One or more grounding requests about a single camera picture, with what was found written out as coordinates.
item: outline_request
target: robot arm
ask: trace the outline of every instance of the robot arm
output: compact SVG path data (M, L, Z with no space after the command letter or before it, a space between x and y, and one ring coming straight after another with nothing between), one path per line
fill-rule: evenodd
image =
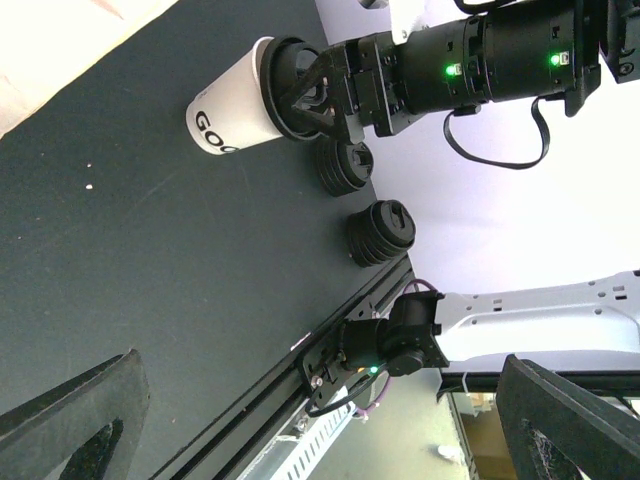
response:
M392 136L425 114L473 115L491 101L563 100L566 115L574 116L600 85L599 51L617 82L640 78L640 9L632 2L513 1L488 2L466 19L416 30L422 0L392 0L391 32L333 45L306 66L298 52L312 49L289 41L278 47L263 82L270 118L289 138L321 132L354 144L369 125L379 137ZM542 158L550 134L537 102L532 115ZM456 144L449 118L449 144L478 161Z
M640 271L563 287L447 294L435 321L450 361L513 352L640 353Z
M639 322L640 270L497 294L406 294L389 320L348 322L342 352L348 369L385 364L393 376L488 354L640 353Z

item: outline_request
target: printed text on cup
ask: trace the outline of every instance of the printed text on cup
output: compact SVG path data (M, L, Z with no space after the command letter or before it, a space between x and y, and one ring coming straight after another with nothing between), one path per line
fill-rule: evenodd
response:
M209 121L209 117L203 111L200 111L196 114L196 125L198 125L198 129L204 133L205 140L214 147L220 148L220 151L223 153L232 153L238 150L236 147L230 147L224 144L224 140L220 138L216 132L211 130L211 122Z

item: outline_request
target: floor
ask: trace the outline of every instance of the floor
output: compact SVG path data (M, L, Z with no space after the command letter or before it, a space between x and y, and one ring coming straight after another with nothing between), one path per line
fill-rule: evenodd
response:
M395 379L366 423L352 421L311 475L312 480L468 480L466 465L444 460L439 445L459 445L446 397L436 403L438 370Z

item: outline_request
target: metal bracket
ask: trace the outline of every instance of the metal bracket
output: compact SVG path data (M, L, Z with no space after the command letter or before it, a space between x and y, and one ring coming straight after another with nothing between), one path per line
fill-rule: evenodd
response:
M393 300L402 292L402 288L411 279L399 262L392 270L382 278L372 289L370 295L362 299L349 310L343 320L336 322L330 330L323 335L317 335L315 341L298 356L296 366L308 396L315 391L311 385L313 377L322 378L322 385L316 405L319 408L326 406L331 398L356 372L347 370L343 366L344 358L341 358L340 339L343 325L348 320L363 320L378 318L379 312L383 312Z
M419 30L425 0L389 0L393 43L402 45L411 32Z

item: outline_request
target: white wall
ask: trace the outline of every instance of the white wall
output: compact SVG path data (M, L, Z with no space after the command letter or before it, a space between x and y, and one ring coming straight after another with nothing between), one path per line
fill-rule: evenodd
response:
M356 0L316 0L330 43L389 29L388 10ZM427 24L463 15L452 0L428 1ZM460 143L505 161L537 158L540 137L530 100L485 106L453 119ZM445 114L424 117L400 135L367 132L380 198L402 201L418 226L410 255L416 274L442 291L491 292L590 280L640 266L638 179L640 82L603 84L577 117L562 102L542 102L551 151L532 170L476 165L444 141ZM533 356L549 368L640 369L640 358L616 354ZM453 365L497 370L501 358Z

